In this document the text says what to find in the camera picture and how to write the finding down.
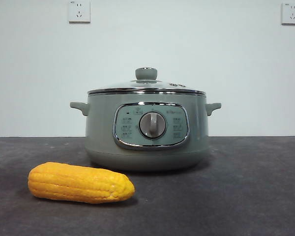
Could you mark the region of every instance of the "electrical socket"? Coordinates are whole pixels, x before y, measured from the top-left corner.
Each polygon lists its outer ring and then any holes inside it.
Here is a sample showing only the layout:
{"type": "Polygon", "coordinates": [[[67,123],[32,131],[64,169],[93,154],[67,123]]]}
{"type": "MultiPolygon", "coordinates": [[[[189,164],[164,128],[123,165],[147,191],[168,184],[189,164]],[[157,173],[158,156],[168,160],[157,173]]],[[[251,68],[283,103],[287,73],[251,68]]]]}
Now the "electrical socket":
{"type": "Polygon", "coordinates": [[[72,0],[68,10],[70,23],[90,23],[89,0],[72,0]]]}
{"type": "Polygon", "coordinates": [[[281,24],[295,25],[295,2],[282,3],[281,24]]]}

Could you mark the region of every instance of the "corn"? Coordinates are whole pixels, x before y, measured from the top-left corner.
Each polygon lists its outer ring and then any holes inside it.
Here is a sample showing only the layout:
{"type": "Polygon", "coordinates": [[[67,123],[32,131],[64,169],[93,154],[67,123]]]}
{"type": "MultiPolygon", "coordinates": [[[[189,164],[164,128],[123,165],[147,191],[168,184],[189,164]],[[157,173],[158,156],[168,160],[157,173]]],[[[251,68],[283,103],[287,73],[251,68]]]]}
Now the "corn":
{"type": "Polygon", "coordinates": [[[38,198],[91,204],[124,201],[134,194],[132,182],[123,174],[56,162],[33,168],[28,186],[38,198]]]}

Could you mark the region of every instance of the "panel button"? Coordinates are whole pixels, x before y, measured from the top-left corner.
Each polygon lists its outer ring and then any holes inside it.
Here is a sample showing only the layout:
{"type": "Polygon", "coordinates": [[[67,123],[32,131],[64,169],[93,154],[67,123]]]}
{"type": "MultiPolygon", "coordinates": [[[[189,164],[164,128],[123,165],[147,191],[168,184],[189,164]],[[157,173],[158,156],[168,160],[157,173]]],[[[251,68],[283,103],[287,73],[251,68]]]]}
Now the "panel button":
{"type": "Polygon", "coordinates": [[[131,139],[132,138],[132,133],[131,132],[123,132],[121,134],[121,137],[124,139],[131,139]]]}
{"type": "Polygon", "coordinates": [[[136,107],[136,109],[134,109],[133,114],[135,115],[142,115],[143,111],[140,107],[136,107]]]}
{"type": "Polygon", "coordinates": [[[122,130],[122,131],[131,131],[131,125],[123,125],[123,126],[121,127],[121,130],[122,130]]]}
{"type": "Polygon", "coordinates": [[[182,137],[181,133],[173,133],[173,138],[174,139],[180,139],[182,137]]]}
{"type": "Polygon", "coordinates": [[[123,124],[131,124],[132,123],[132,118],[130,117],[125,117],[122,119],[123,124]]]}
{"type": "Polygon", "coordinates": [[[182,125],[178,124],[178,125],[174,125],[174,131],[182,131],[182,125]]]}
{"type": "Polygon", "coordinates": [[[174,124],[181,124],[181,118],[173,118],[174,124]]]}

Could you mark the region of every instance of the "lid knob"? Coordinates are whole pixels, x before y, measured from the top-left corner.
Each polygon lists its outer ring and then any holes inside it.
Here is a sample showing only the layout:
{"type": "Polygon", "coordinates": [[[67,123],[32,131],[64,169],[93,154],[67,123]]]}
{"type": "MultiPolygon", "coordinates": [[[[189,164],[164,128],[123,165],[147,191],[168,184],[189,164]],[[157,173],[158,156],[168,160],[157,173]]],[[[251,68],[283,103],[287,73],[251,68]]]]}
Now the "lid knob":
{"type": "Polygon", "coordinates": [[[156,80],[157,69],[151,67],[142,67],[136,69],[137,80],[156,80]]]}

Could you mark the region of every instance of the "lid rim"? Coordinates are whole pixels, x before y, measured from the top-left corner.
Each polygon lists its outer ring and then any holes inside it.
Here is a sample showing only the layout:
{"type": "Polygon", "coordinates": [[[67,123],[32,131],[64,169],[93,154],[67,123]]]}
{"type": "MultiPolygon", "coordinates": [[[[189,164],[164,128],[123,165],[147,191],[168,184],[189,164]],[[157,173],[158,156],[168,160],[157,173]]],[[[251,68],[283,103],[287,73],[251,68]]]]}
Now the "lid rim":
{"type": "Polygon", "coordinates": [[[125,91],[155,91],[155,92],[180,92],[206,95],[205,92],[183,88],[104,88],[88,91],[88,94],[106,93],[106,92],[125,92],[125,91]]]}

